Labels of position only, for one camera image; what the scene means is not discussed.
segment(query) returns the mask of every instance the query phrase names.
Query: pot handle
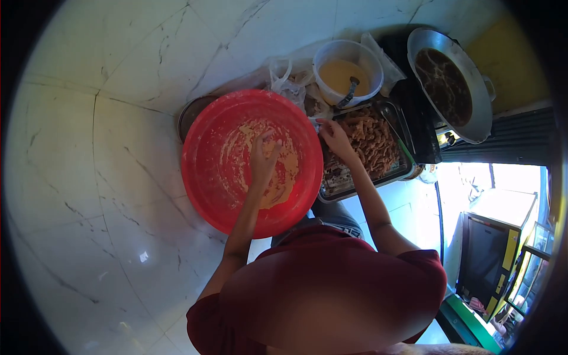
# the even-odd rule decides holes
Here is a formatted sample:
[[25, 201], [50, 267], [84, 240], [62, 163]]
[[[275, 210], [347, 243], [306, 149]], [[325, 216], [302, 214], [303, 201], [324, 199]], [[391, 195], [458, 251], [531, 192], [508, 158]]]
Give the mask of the pot handle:
[[493, 85], [493, 82], [491, 81], [491, 79], [489, 79], [489, 77], [487, 75], [481, 75], [481, 78], [483, 79], [484, 82], [488, 82], [491, 85], [491, 92], [489, 93], [489, 100], [491, 100], [491, 102], [493, 102], [493, 100], [495, 100], [495, 98], [497, 97], [497, 95], [495, 94], [495, 86]]

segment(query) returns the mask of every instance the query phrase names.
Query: cooking pot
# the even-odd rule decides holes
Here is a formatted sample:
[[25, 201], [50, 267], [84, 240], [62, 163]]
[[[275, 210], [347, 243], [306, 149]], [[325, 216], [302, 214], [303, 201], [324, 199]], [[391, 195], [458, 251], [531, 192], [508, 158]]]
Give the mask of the cooking pot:
[[[479, 73], [479, 70], [460, 47], [457, 41], [452, 40], [450, 37], [443, 35], [439, 32], [429, 28], [420, 27], [410, 33], [407, 42], [408, 47], [408, 62], [414, 72], [414, 75], [421, 84], [422, 91], [430, 101], [430, 104], [438, 113], [438, 116], [450, 127], [458, 136], [464, 141], [472, 144], [478, 144], [487, 139], [491, 132], [491, 125], [493, 124], [493, 111], [491, 109], [491, 102], [495, 99], [495, 88], [491, 80]], [[416, 72], [415, 59], [418, 52], [424, 48], [433, 48], [445, 54], [457, 66], [462, 73], [465, 82], [471, 94], [471, 119], [463, 127], [456, 127], [451, 125], [444, 116], [440, 113], [432, 99], [426, 92], [418, 73]], [[485, 82], [491, 86], [492, 93], [487, 92]]]

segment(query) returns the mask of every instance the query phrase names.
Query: flour residue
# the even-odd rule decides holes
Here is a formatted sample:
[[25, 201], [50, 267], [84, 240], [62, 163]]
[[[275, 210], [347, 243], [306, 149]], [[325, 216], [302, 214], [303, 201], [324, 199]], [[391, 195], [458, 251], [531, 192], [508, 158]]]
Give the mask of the flour residue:
[[221, 147], [219, 166], [230, 166], [234, 181], [229, 181], [227, 177], [221, 176], [221, 182], [225, 191], [235, 197], [235, 192], [231, 185], [235, 185], [243, 192], [247, 192], [249, 185], [245, 180], [245, 170], [248, 169], [244, 157], [250, 157], [253, 140], [268, 131], [274, 130], [274, 134], [269, 142], [262, 144], [262, 152], [265, 157], [269, 157], [275, 146], [277, 139], [282, 139], [282, 149], [278, 156], [276, 168], [272, 174], [268, 187], [264, 191], [260, 203], [260, 209], [268, 209], [277, 204], [288, 200], [298, 174], [298, 154], [290, 138], [288, 130], [283, 127], [272, 127], [266, 121], [252, 120], [243, 123], [241, 126], [232, 130], [227, 136], [227, 140]]

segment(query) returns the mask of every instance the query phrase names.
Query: plastic container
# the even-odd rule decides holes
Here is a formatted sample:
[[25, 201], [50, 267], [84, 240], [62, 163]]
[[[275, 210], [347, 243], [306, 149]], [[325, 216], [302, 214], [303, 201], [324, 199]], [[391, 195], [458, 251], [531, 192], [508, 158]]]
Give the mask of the plastic container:
[[369, 79], [370, 93], [365, 96], [354, 96], [347, 104], [347, 107], [355, 106], [361, 101], [368, 100], [375, 96], [381, 86], [385, 75], [381, 62], [376, 55], [367, 47], [349, 40], [335, 40], [323, 45], [314, 56], [313, 66], [316, 83], [320, 88], [321, 96], [330, 105], [336, 105], [345, 98], [345, 94], [340, 94], [332, 90], [319, 76], [319, 69], [325, 63], [332, 60], [346, 60], [358, 65], [366, 74]]
[[[304, 217], [318, 195], [323, 174], [320, 141], [300, 108], [285, 97], [264, 90], [241, 90], [218, 98], [197, 116], [187, 133], [181, 174], [195, 210], [213, 227], [229, 234], [246, 197], [239, 174], [244, 174], [244, 182], [250, 185], [250, 153], [247, 149], [225, 150], [230, 158], [223, 158], [222, 150], [231, 132], [255, 121], [266, 121], [274, 128], [274, 140], [286, 142], [288, 134], [298, 152], [298, 174], [288, 200], [258, 212], [253, 235], [258, 239], [291, 228]], [[276, 164], [279, 176], [284, 169], [282, 163]]]

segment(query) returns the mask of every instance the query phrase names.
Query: red plastic basin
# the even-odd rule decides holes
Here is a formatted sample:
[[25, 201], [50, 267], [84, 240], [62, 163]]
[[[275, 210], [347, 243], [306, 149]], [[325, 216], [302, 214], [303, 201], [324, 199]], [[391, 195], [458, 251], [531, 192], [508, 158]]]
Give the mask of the red plastic basin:
[[[236, 161], [244, 162], [244, 180], [250, 185], [249, 152], [220, 159], [229, 134], [247, 122], [266, 121], [276, 129], [272, 139], [286, 141], [288, 132], [298, 156], [298, 173], [286, 202], [260, 210], [254, 238], [274, 236], [292, 227], [308, 212], [318, 195], [323, 157], [318, 135], [306, 115], [288, 99], [270, 91], [242, 90], [220, 97], [203, 110], [187, 133], [181, 173], [187, 196], [213, 227], [229, 234], [245, 200], [238, 182]], [[280, 162], [277, 173], [284, 169]]]

